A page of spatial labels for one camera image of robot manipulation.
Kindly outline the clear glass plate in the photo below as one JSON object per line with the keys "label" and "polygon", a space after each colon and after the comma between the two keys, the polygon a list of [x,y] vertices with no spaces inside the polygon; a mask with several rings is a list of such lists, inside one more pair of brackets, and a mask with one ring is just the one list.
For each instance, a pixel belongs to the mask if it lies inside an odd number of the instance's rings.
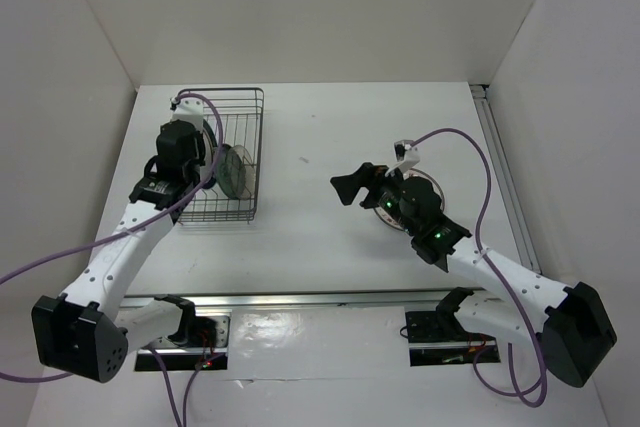
{"label": "clear glass plate", "polygon": [[241,200],[249,200],[255,195],[256,191],[257,174],[255,163],[251,154],[244,146],[236,145],[234,150],[240,157],[242,166],[244,167],[244,183],[238,197]]}

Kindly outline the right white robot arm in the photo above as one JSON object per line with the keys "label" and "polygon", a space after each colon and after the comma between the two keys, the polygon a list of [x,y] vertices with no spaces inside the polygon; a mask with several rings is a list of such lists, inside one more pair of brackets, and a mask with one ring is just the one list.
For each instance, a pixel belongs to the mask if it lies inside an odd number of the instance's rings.
{"label": "right white robot arm", "polygon": [[537,340],[547,370],[576,388],[586,384],[615,345],[616,333],[594,288],[548,279],[479,245],[444,214],[429,180],[389,174],[386,166],[366,162],[330,183],[343,205],[366,189],[361,207],[388,214],[425,263],[480,286],[478,292],[455,288],[439,303],[436,326],[444,337],[468,332],[512,344]]}

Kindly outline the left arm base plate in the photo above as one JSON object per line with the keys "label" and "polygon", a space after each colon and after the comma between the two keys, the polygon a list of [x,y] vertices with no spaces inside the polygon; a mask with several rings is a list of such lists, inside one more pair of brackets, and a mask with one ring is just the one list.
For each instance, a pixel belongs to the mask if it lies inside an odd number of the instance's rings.
{"label": "left arm base plate", "polygon": [[223,371],[228,368],[230,327],[231,317],[227,314],[197,317],[187,340],[176,343],[169,338],[160,338],[152,343],[152,347],[168,372],[193,372],[197,367],[205,371]]}

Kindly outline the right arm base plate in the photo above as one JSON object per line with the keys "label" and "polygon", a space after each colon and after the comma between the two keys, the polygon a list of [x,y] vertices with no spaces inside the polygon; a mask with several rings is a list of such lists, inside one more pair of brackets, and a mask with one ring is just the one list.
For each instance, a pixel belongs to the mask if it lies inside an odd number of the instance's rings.
{"label": "right arm base plate", "polygon": [[438,323],[435,311],[407,311],[399,334],[408,342],[411,367],[499,363],[500,354],[493,337],[479,333],[447,332]]}

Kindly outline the green red rimmed plate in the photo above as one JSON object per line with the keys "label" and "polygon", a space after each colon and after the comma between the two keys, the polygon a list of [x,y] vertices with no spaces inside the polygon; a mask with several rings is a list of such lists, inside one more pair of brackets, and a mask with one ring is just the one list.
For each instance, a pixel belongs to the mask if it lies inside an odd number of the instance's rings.
{"label": "green red rimmed plate", "polygon": [[205,141],[205,165],[202,168],[201,177],[204,178],[205,175],[208,175],[206,182],[203,184],[202,189],[207,190],[211,189],[216,184],[215,170],[216,164],[214,162],[216,151],[218,148],[218,142],[216,135],[214,133],[213,128],[209,124],[207,120],[203,121],[203,139]]}

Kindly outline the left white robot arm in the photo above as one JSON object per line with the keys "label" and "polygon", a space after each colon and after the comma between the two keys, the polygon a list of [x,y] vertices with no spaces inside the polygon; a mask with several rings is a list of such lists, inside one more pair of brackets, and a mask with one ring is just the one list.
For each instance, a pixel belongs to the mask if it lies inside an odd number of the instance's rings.
{"label": "left white robot arm", "polygon": [[57,297],[43,296],[33,306],[42,365],[106,383],[128,354],[147,344],[166,338],[184,346],[196,337],[195,305],[182,297],[164,294],[124,317],[118,312],[147,258],[214,174],[221,149],[210,147],[204,129],[204,111],[213,107],[194,92],[172,100],[156,153],[111,237],[97,242],[98,253]]}

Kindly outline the blue patterned plate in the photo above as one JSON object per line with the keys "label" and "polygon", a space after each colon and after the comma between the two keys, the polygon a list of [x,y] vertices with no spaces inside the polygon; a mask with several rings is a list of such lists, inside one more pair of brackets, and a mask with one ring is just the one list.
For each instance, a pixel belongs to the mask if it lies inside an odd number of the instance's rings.
{"label": "blue patterned plate", "polygon": [[215,177],[222,192],[233,200],[239,200],[244,183],[244,167],[234,148],[228,144],[221,147],[221,157],[216,167]]}

